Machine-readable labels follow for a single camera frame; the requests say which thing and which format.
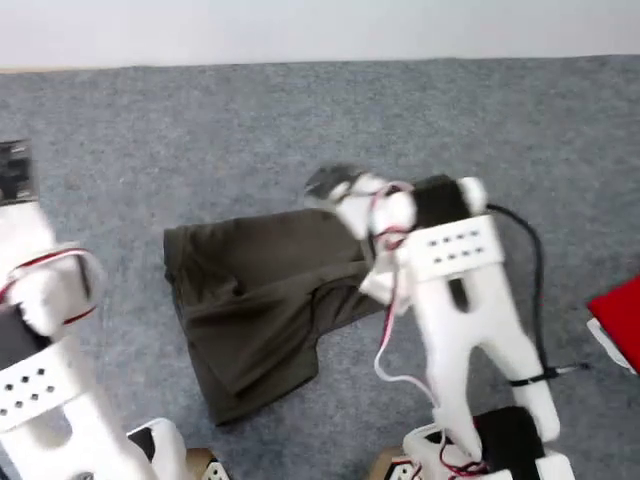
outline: carpet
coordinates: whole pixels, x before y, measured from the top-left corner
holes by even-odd
[[[585,302],[640,270],[638,78],[640,57],[1,75],[0,138],[32,139],[59,238],[84,243],[109,273],[98,313],[71,328],[126,427],[166,416],[239,480],[362,478],[381,449],[430,422],[430,408],[413,386],[375,376],[377,315],[320,341],[316,380],[215,428],[163,278],[163,230],[299,208],[307,177],[336,161],[404,180],[482,178],[545,244],[552,361],[594,366],[552,384],[555,447],[578,479],[631,480],[640,477],[638,380],[590,337]],[[529,243],[499,226],[528,326]],[[472,360],[474,411],[508,403],[493,366]],[[424,368],[410,315],[384,363]]]

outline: white wall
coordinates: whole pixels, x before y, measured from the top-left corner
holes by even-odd
[[[638,0],[0,0],[0,68],[640,53]]]

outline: black component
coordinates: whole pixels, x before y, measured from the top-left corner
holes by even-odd
[[[415,184],[416,228],[430,228],[471,217],[458,183],[437,175]]]
[[[38,199],[27,140],[0,142],[0,207]]]
[[[0,370],[51,345],[49,337],[39,335],[23,320],[19,305],[0,305],[0,326]],[[10,389],[13,386],[6,385],[5,388]]]
[[[91,300],[91,282],[89,281],[89,266],[87,259],[82,255],[74,255],[78,270],[80,270],[80,280],[82,281],[82,289],[87,301]]]
[[[149,427],[145,427],[130,433],[129,440],[140,447],[147,457],[147,460],[149,460],[149,463],[151,463],[154,455],[156,454],[156,443],[153,441],[151,429]]]
[[[352,185],[364,171],[354,165],[334,165],[317,170],[304,186],[305,194],[317,200],[326,200],[341,183]]]
[[[467,291],[464,288],[464,282],[461,278],[449,280],[449,292],[451,292],[453,303],[456,304],[458,310],[468,313],[470,309],[469,297],[467,296]]]
[[[426,440],[428,440],[431,443],[435,443],[437,445],[440,445],[440,442],[442,441],[442,432],[433,432],[430,433],[429,435],[427,435],[426,437],[424,437]],[[453,445],[453,441],[447,437],[444,441],[445,445]]]
[[[535,375],[530,378],[525,378],[524,380],[511,380],[509,385],[512,387],[524,387],[526,385],[531,385],[537,382],[553,380],[554,378],[558,378],[563,373],[569,373],[576,370],[591,370],[591,365],[588,363],[580,362],[574,363],[572,365],[567,365],[566,367],[549,367],[544,370],[540,375]]]
[[[544,447],[529,412],[506,407],[475,417],[482,459],[490,472],[509,470],[513,480],[540,480],[536,460]]]

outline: black wire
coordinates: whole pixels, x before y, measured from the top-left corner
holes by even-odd
[[[545,373],[549,372],[549,358],[547,356],[547,350],[544,346],[544,326],[542,323],[542,294],[544,287],[544,248],[542,246],[542,241],[540,240],[540,236],[538,235],[536,229],[533,228],[529,222],[527,222],[513,210],[510,210],[507,207],[503,207],[502,205],[496,205],[495,203],[487,204],[487,209],[493,210],[509,217],[511,220],[520,225],[531,238],[531,243],[533,244],[533,253],[535,257],[535,267],[533,272],[533,295],[531,299],[533,335],[536,350],[538,351],[538,357],[540,357],[540,363],[542,364],[542,371]]]

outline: dark green cloth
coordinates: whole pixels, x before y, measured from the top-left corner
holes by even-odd
[[[166,230],[164,255],[217,424],[315,377],[318,338],[381,308],[358,291],[368,271],[358,242],[319,210]]]

